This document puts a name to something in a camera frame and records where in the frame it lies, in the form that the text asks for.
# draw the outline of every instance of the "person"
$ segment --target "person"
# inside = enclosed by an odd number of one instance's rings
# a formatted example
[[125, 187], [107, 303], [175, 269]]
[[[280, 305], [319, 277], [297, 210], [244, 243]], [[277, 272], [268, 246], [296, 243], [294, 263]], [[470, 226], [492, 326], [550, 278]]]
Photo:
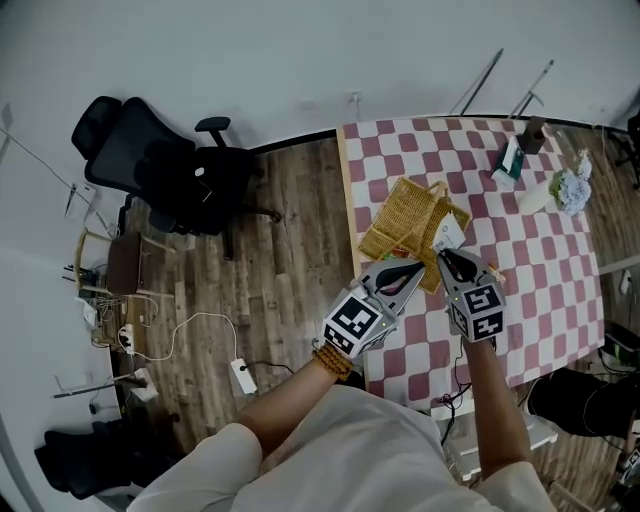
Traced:
[[[336, 372], [316, 357], [202, 441], [128, 510], [555, 510], [531, 465], [529, 436], [491, 343], [464, 346], [482, 472], [473, 490], [449, 472], [429, 416], [334, 385]], [[260, 474], [285, 440], [283, 460]]]

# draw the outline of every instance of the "white vase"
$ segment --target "white vase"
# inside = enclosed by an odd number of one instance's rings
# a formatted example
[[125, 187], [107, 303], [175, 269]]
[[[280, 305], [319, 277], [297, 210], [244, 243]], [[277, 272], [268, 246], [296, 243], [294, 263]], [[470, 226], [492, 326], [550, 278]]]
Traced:
[[550, 184], [551, 180], [538, 183], [518, 199], [518, 209], [521, 215], [531, 215], [544, 208], [553, 199], [549, 193]]

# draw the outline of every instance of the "person's right arm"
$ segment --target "person's right arm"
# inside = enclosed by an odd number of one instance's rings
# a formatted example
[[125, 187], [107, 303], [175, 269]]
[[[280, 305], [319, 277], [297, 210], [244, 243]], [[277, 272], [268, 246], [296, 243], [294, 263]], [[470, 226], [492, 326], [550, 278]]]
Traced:
[[475, 401], [482, 478], [516, 462], [530, 462], [529, 433], [505, 382], [491, 342], [464, 340]]

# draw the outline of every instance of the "red and white tablecloth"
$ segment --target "red and white tablecloth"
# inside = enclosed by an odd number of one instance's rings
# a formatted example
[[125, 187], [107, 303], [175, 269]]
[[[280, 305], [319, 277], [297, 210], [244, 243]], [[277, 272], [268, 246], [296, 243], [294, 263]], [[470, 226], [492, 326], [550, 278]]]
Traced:
[[[460, 118], [343, 127], [343, 173], [350, 183], [345, 193], [351, 195], [350, 228], [358, 241], [400, 176], [423, 186], [444, 181], [452, 201], [472, 213], [465, 249], [507, 278], [507, 329], [497, 337], [497, 354], [510, 386], [566, 366], [604, 342], [598, 267], [584, 213], [569, 217], [553, 203], [534, 215], [518, 213], [525, 190], [565, 168], [557, 141], [545, 131], [547, 142], [538, 155], [525, 158], [515, 192], [498, 190], [490, 178], [499, 149], [524, 127], [522, 121]], [[444, 307], [443, 286], [435, 295], [416, 291], [398, 330], [367, 353], [372, 393], [424, 409], [457, 391], [453, 368], [460, 337], [449, 332]], [[466, 356], [457, 375], [468, 382]]]

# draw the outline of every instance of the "wicker basket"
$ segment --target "wicker basket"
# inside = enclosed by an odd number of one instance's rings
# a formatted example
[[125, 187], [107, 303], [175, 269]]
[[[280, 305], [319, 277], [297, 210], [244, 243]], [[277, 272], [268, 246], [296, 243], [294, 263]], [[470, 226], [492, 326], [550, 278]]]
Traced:
[[383, 259], [396, 248], [408, 251], [427, 267], [420, 288], [435, 293], [440, 286], [440, 272], [431, 245], [440, 221], [449, 212], [466, 231], [471, 215], [451, 203], [443, 182], [426, 189], [407, 178], [400, 178], [358, 249], [374, 261]]

